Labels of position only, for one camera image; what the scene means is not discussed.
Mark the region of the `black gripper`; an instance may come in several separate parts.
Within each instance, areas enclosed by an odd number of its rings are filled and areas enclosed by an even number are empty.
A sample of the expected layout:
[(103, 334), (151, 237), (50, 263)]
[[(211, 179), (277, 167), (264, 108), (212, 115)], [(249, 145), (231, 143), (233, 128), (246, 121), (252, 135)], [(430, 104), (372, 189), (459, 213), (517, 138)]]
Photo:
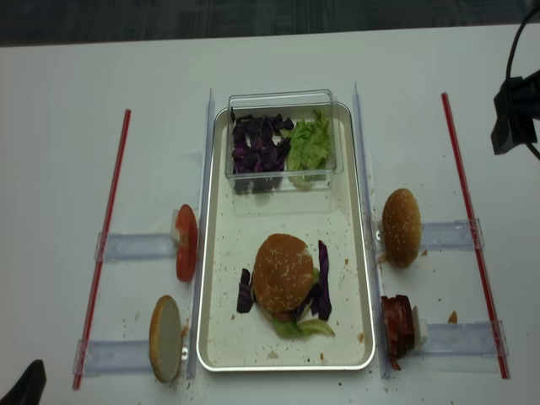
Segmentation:
[(533, 124), (539, 119), (539, 71), (530, 76), (505, 80), (494, 97), (497, 119), (491, 132), (495, 155), (522, 144), (537, 142)]

